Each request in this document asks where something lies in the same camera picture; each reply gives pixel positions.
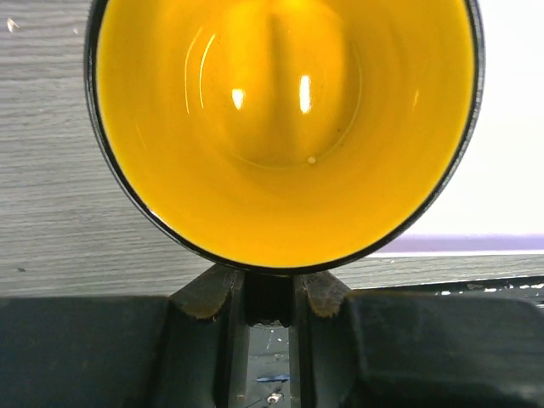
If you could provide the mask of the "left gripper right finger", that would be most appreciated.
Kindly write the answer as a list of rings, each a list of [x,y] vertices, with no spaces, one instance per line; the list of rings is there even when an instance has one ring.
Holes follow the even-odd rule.
[[[540,407],[543,309],[293,281],[296,407]]]

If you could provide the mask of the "lavender plastic tray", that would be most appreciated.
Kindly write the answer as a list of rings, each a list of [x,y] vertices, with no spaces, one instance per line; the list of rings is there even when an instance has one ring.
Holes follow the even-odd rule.
[[[543,3],[482,1],[477,126],[434,204],[379,255],[543,251]]]

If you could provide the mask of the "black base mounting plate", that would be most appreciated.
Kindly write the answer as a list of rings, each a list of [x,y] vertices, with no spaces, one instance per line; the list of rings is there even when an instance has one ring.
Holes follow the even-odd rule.
[[[543,277],[516,276],[512,278],[452,281],[406,286],[365,288],[364,292],[414,292],[434,296],[471,296],[524,300],[543,309]]]

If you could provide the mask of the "yellow transparent mug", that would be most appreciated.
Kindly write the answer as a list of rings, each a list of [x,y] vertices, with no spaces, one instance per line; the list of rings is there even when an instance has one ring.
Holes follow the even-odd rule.
[[[216,265],[288,278],[408,230],[478,120],[476,1],[94,1],[88,114],[119,188]]]

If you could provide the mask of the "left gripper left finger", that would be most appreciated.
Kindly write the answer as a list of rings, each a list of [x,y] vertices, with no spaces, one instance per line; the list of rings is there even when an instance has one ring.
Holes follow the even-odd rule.
[[[213,266],[163,296],[5,297],[4,407],[226,407],[243,274]]]

